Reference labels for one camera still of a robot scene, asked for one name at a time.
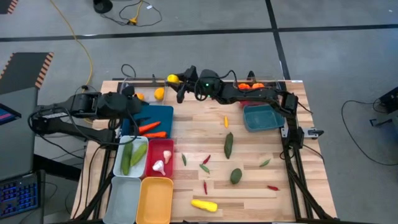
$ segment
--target blue tray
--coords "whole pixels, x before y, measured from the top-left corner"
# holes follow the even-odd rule
[[[156,121],[160,121],[158,127],[146,132],[146,133],[156,133],[159,131],[167,132],[167,138],[172,135],[172,125],[173,125],[173,112],[172,106],[159,106],[159,105],[147,105],[143,106],[140,113],[134,115],[134,119],[138,120],[141,118],[149,118],[141,123],[142,125],[151,124]],[[128,119],[123,120],[121,135],[130,135],[129,132],[130,122]]]
[[[276,113],[269,105],[245,106],[243,121],[249,132],[272,130],[285,124],[282,115]]]

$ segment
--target gray carpet floor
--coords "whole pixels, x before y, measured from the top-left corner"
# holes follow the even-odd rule
[[[271,28],[263,0],[148,0],[162,13],[163,21],[150,27],[119,26],[92,10],[90,0],[54,0],[76,34],[123,34],[207,29]],[[272,0],[278,27],[320,27],[398,24],[398,2],[388,0]],[[114,2],[108,16],[130,2]],[[133,16],[135,8],[127,10]],[[143,7],[139,22],[158,19]],[[0,15],[0,38],[70,35],[48,0],[20,0],[12,15]],[[346,100],[373,102],[398,86],[398,29],[341,30],[280,33],[291,79],[303,80],[320,138],[336,211],[342,220],[395,223],[398,207],[398,169],[367,159],[341,120]],[[190,65],[219,74],[233,69],[241,78],[253,70],[257,76],[283,79],[272,33],[181,35],[83,40],[94,62],[91,85],[121,78],[120,67],[131,64],[138,77],[166,77]],[[88,78],[90,66],[73,40],[0,42],[0,66],[13,52],[54,52],[55,56],[39,92],[39,104],[67,99]],[[358,144],[382,162],[398,162],[398,134],[392,126],[372,128],[369,119],[379,116],[371,106],[350,104],[344,116]],[[52,138],[67,150],[81,149],[84,142]],[[53,158],[62,151],[37,139],[35,153]],[[58,161],[78,164],[64,156]],[[76,183],[47,177],[59,189],[46,204],[45,223],[66,220]],[[47,195],[53,191],[47,188]]]

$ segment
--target wooden tabletop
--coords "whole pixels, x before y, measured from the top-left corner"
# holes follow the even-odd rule
[[[299,97],[301,104],[309,108],[302,82],[286,81],[286,86],[289,92]],[[117,87],[118,81],[105,81],[101,92],[116,91]],[[193,94],[186,93],[184,102],[178,104],[176,92],[169,89],[166,90],[164,104],[174,108],[172,139],[175,143],[175,157],[172,178],[174,182],[172,222],[182,222],[182,220],[288,222],[295,220],[285,162],[279,158],[282,144],[278,129],[249,133],[244,127],[242,109],[238,103],[220,105],[209,99],[199,102]],[[310,113],[301,107],[298,108],[297,113],[301,127],[314,127]],[[224,127],[224,116],[228,117],[228,129]],[[94,121],[93,127],[104,129],[107,123],[108,121]],[[229,132],[234,135],[234,143],[232,155],[227,159],[224,155],[224,140]],[[304,144],[320,152],[317,140],[305,139]],[[88,202],[90,202],[98,190],[104,150],[99,150],[93,159],[90,189],[87,191],[89,163],[97,147],[98,145],[94,142],[88,143],[83,170],[83,197],[77,215],[85,207],[86,193],[88,192]],[[187,166],[184,166],[181,154],[187,158]],[[211,159],[206,166],[210,169],[210,174],[199,167],[208,155],[211,155]],[[301,155],[309,191],[325,211],[335,217],[335,206],[322,160],[306,148],[301,150]],[[271,161],[267,166],[259,167],[268,159]],[[109,162],[108,172],[111,171],[112,165],[113,159]],[[229,177],[235,168],[240,168],[243,176],[238,184],[232,185]],[[205,195],[203,191],[204,180],[207,183],[208,195]],[[77,188],[72,216],[80,198],[80,185],[81,181]],[[267,185],[278,187],[280,190],[267,189]],[[298,188],[297,192],[301,213],[305,217],[302,194]],[[101,204],[100,217],[105,214],[108,197],[109,192],[106,192]],[[194,198],[216,202],[219,209],[215,213],[197,209],[190,205],[191,199]]]

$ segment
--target lemon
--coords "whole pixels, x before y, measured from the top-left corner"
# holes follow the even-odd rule
[[[178,78],[178,76],[176,76],[174,74],[170,74],[167,77],[167,81],[171,82],[171,83],[178,83],[178,82],[180,82],[180,79]]]
[[[140,100],[144,100],[144,94],[142,94],[142,93],[136,93],[136,95],[137,95],[137,97],[140,99]]]
[[[155,99],[156,100],[163,100],[164,97],[164,88],[158,88],[155,90]]]

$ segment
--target cucumber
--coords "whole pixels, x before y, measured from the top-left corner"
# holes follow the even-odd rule
[[[226,135],[225,144],[224,144],[224,153],[227,159],[231,156],[232,153],[232,144],[234,143],[234,136],[232,133]]]
[[[242,178],[242,171],[239,168],[236,168],[235,170],[232,171],[231,173],[231,178],[230,181],[232,184],[237,184]]]
[[[148,149],[148,145],[146,143],[140,145],[138,147],[137,151],[135,151],[131,156],[130,166],[136,165],[142,159],[142,157],[145,155],[145,153],[147,152],[147,149]]]
[[[122,162],[120,163],[120,168],[124,175],[129,175],[131,154],[132,154],[132,143],[130,142],[124,145]]]

